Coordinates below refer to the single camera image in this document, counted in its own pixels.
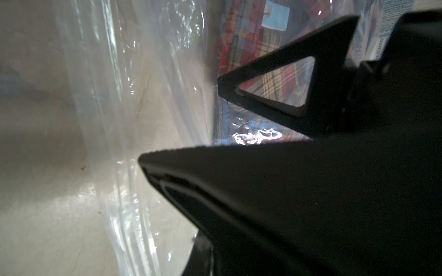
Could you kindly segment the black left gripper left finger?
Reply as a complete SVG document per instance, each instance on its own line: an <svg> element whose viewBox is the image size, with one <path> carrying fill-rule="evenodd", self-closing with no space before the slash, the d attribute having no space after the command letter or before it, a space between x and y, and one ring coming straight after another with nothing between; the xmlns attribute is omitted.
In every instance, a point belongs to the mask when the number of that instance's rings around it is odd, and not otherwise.
<svg viewBox="0 0 442 276"><path fill-rule="evenodd" d="M310 138L324 136L335 113L344 80L344 63L358 15L347 15L218 78L221 98ZM269 100L239 88L259 77L301 59L314 58L306 103L296 107Z"/></svg>

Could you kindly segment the multicolour tartan shirt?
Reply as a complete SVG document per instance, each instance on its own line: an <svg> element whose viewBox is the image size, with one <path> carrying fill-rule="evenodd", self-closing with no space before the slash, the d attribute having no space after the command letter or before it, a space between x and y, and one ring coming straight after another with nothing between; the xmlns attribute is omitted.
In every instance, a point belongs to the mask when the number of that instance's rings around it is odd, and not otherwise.
<svg viewBox="0 0 442 276"><path fill-rule="evenodd" d="M348 14L361 1L227 1L218 50L218 75L248 64ZM301 106L306 101L315 60L306 57L240 84L245 92ZM243 146L305 138L282 125L217 98L214 143Z"/></svg>

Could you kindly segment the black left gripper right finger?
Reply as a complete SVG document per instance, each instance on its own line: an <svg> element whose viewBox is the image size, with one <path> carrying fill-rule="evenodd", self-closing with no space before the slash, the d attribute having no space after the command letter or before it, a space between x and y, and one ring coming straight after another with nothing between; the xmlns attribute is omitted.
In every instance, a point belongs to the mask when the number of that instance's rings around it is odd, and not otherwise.
<svg viewBox="0 0 442 276"><path fill-rule="evenodd" d="M339 138L143 154L225 275L439 276L440 138Z"/></svg>

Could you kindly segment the clear plastic vacuum bag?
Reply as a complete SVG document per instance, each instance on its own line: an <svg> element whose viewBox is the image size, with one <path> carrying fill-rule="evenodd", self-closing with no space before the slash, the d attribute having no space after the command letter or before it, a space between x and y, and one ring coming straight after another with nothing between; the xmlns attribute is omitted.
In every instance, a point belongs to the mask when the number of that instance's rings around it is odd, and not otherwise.
<svg viewBox="0 0 442 276"><path fill-rule="evenodd" d="M227 1L55 1L90 170L122 276L179 276L197 229L147 182L138 157L214 143ZM414 1L361 1L348 57L381 53Z"/></svg>

